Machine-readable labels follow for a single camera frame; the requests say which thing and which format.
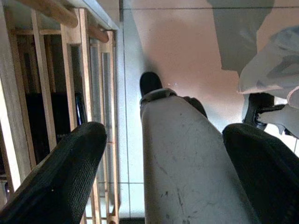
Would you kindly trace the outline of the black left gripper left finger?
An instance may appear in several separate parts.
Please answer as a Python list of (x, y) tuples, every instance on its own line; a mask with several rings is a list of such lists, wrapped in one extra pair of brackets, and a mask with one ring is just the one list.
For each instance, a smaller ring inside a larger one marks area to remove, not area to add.
[(0, 212), (2, 224), (78, 224), (107, 144), (105, 126), (87, 122), (64, 136)]

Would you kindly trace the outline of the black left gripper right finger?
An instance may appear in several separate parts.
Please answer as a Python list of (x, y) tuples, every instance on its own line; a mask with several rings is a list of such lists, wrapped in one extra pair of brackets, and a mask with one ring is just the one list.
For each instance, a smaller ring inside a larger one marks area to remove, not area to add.
[(263, 224), (299, 222), (299, 159), (280, 139), (247, 124), (222, 132), (242, 187)]

